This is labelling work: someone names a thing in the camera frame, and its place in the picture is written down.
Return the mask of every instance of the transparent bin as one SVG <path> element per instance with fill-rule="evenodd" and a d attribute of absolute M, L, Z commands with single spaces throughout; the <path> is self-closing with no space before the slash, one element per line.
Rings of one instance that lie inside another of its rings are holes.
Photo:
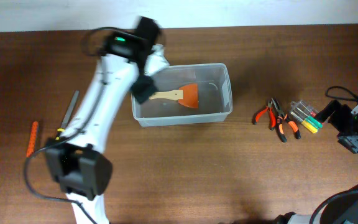
<path fill-rule="evenodd" d="M 132 112 L 142 127 L 224 121 L 233 110 L 229 74 L 223 63 L 170 66 L 153 79 L 158 91 L 197 83 L 198 109 L 166 99 L 140 105 L 132 96 Z"/>

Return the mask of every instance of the green light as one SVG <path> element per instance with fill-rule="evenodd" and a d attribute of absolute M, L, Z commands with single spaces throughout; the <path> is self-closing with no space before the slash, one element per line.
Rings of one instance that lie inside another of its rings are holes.
<path fill-rule="evenodd" d="M 116 40 L 121 41 L 121 42 L 125 42 L 125 39 L 122 38 L 122 37 L 116 37 Z"/>

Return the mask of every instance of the wire cutters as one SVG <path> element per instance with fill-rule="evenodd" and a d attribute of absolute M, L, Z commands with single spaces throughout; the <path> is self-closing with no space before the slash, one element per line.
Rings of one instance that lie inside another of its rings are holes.
<path fill-rule="evenodd" d="M 278 116 L 277 116 L 277 133 L 278 133 L 278 136 L 280 137 L 281 141 L 282 142 L 287 142 L 287 139 L 284 135 L 284 131 L 283 131 L 283 120 L 286 121 L 292 128 L 293 132 L 295 133 L 295 138 L 296 139 L 300 139 L 301 138 L 301 133 L 299 132 L 299 129 L 298 129 L 298 126 L 295 124 L 295 122 L 291 121 L 290 117 L 285 114 L 283 112 L 283 110 L 281 109 L 281 106 L 280 104 L 278 103 L 278 101 L 276 99 L 273 99 L 272 98 L 272 101 L 273 101 L 273 104 L 274 104 L 274 107 L 276 108 L 276 111 L 278 113 Z"/>
<path fill-rule="evenodd" d="M 276 119 L 274 117 L 274 114 L 273 114 L 273 103 L 272 103 L 272 100 L 269 100 L 267 102 L 267 106 L 265 109 L 263 109 L 261 112 L 259 112 L 256 117 L 255 117 L 255 120 L 252 122 L 252 124 L 257 124 L 258 123 L 258 120 L 259 118 L 264 114 L 266 113 L 266 111 L 268 111 L 268 115 L 270 116 L 270 130 L 274 130 L 274 127 L 276 126 Z"/>

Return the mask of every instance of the orange zip tie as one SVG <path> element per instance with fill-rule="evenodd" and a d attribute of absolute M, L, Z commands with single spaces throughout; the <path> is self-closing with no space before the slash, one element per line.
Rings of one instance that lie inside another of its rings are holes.
<path fill-rule="evenodd" d="M 38 121 L 34 121 L 32 123 L 29 146 L 27 147 L 27 157 L 29 157 L 34 152 L 35 140 L 37 139 L 38 125 Z"/>

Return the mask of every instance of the white wall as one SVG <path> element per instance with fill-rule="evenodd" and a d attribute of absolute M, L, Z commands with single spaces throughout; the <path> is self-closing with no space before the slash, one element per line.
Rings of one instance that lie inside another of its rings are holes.
<path fill-rule="evenodd" d="M 0 0 L 0 31 L 358 23 L 358 0 Z"/>

